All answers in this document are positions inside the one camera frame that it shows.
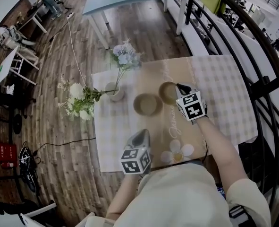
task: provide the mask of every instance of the beige shirt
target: beige shirt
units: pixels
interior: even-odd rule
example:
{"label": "beige shirt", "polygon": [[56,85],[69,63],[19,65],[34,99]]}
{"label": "beige shirt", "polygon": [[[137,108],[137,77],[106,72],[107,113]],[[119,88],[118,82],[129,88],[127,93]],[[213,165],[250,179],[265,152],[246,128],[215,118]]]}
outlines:
{"label": "beige shirt", "polygon": [[268,203],[251,180],[232,184],[225,200],[203,166],[173,166],[142,179],[138,196],[114,226],[231,227],[228,212],[236,205],[244,206],[258,227],[271,226]]}

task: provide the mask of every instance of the checkered tablecloth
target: checkered tablecloth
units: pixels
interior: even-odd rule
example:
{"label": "checkered tablecloth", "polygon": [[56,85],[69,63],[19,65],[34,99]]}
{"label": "checkered tablecloth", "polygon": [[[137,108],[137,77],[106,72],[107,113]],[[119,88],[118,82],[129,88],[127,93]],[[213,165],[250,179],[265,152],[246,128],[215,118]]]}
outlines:
{"label": "checkered tablecloth", "polygon": [[[108,82],[116,81],[117,73],[118,70],[110,70],[93,74],[93,86],[98,90],[103,90]],[[133,134],[143,128],[147,128],[152,134],[158,134],[157,129],[167,123],[164,121],[164,115],[170,114],[170,109],[161,113],[157,121],[155,119],[153,121],[149,117],[139,116],[133,108],[134,99],[138,94],[143,92],[157,94],[161,82],[157,81],[153,88],[153,83],[151,83],[153,78],[155,80],[173,78],[176,83],[196,84],[207,103],[209,118],[232,141],[233,145],[257,136],[257,124],[251,101],[231,56],[187,57],[143,63],[140,70],[127,72],[120,81],[125,91],[125,96],[121,101],[112,102],[106,95],[103,95],[95,104],[94,123],[102,172],[121,171],[119,158],[127,140]],[[175,110],[174,120],[179,127],[188,123],[182,121],[180,117],[179,112]],[[177,152],[181,154],[182,146],[190,145],[195,148],[190,157],[194,159],[203,157],[205,154],[203,140],[199,133],[198,127],[189,123],[186,124],[186,131],[183,135],[190,134],[190,137],[183,136],[176,139],[175,136],[161,135],[157,136],[157,141],[166,142],[170,149],[176,147],[181,149]],[[162,144],[161,147],[166,148],[163,151],[169,150],[167,145]]]}

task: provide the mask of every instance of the table leg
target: table leg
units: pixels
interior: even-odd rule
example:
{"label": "table leg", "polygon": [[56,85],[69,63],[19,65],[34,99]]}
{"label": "table leg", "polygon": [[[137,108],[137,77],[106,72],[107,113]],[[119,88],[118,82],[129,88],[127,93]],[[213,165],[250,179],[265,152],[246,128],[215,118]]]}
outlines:
{"label": "table leg", "polygon": [[180,12],[179,12],[178,23],[177,23],[177,30],[176,30],[177,35],[181,33],[181,27],[183,25],[183,17],[185,15],[185,10],[186,10],[186,0],[182,0],[180,4]]}
{"label": "table leg", "polygon": [[93,29],[95,30],[99,40],[101,41],[103,47],[105,47],[105,49],[109,49],[109,45],[107,43],[107,41],[105,40],[105,38],[102,36],[101,31],[99,30],[94,18],[92,15],[89,16],[89,22],[91,24],[91,26],[93,27]]}
{"label": "table leg", "polygon": [[31,63],[29,60],[27,60],[23,55],[21,55],[19,52],[16,52],[16,54],[21,57],[22,59],[24,59],[26,62],[28,62],[30,65],[32,65],[34,68],[36,68],[37,70],[39,70],[40,68],[36,67],[33,63]]}
{"label": "table leg", "polygon": [[42,22],[41,18],[36,14],[35,15],[36,19],[40,21],[40,23]]}
{"label": "table leg", "polygon": [[28,78],[26,78],[26,77],[22,76],[20,73],[17,73],[15,70],[10,69],[10,71],[11,71],[12,73],[16,74],[17,76],[19,76],[19,77],[23,78],[24,80],[26,80],[26,81],[28,81],[28,82],[30,82],[30,83],[32,83],[32,84],[34,84],[34,85],[36,85],[36,83],[35,83],[35,82],[33,82],[33,81],[29,80]]}
{"label": "table leg", "polygon": [[168,11],[168,0],[163,0],[163,11]]}
{"label": "table leg", "polygon": [[108,24],[109,22],[108,22],[108,20],[107,20],[107,17],[106,17],[106,14],[105,14],[104,11],[101,12],[101,15],[102,15],[102,18],[103,18],[103,20],[105,21],[105,23]]}
{"label": "table leg", "polygon": [[40,29],[44,32],[44,34],[47,33],[47,30],[40,24],[40,22],[35,17],[33,17],[32,20],[36,23],[38,27],[40,27]]}

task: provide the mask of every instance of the wooden floor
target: wooden floor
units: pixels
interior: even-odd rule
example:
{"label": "wooden floor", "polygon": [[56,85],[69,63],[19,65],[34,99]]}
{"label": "wooden floor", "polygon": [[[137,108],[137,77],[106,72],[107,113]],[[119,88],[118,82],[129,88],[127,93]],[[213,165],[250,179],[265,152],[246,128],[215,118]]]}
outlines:
{"label": "wooden floor", "polygon": [[[92,73],[110,69],[110,50],[105,50],[87,19],[82,18],[86,0],[64,0],[74,7],[75,16],[70,20],[76,58],[87,85]],[[125,5],[107,11],[109,26],[102,32],[110,48],[127,38],[142,61],[155,61],[189,56],[181,36],[176,36],[176,25],[168,13],[163,13],[160,1],[147,1]],[[34,87],[36,104],[27,109],[28,118],[23,121],[21,140],[27,141],[33,151],[43,143],[61,144],[73,140],[95,137],[93,122],[79,118],[70,120],[57,108],[66,94],[57,88],[62,75],[70,82],[81,82],[70,43],[68,25],[51,44],[48,40],[66,23],[65,16],[45,22],[48,34],[40,36],[37,46],[40,70],[32,70],[30,78]],[[117,191],[122,173],[101,173],[96,141],[82,141],[62,147],[46,146],[39,151],[42,162],[38,165],[38,178],[42,188],[42,200],[54,200],[58,211],[68,226],[74,226],[89,212],[104,216]]]}

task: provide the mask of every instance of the red box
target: red box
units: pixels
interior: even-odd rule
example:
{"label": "red box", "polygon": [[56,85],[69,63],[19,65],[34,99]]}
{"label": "red box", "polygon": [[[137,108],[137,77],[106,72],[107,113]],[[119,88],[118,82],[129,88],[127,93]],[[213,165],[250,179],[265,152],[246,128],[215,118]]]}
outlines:
{"label": "red box", "polygon": [[17,146],[0,142],[0,161],[17,161]]}

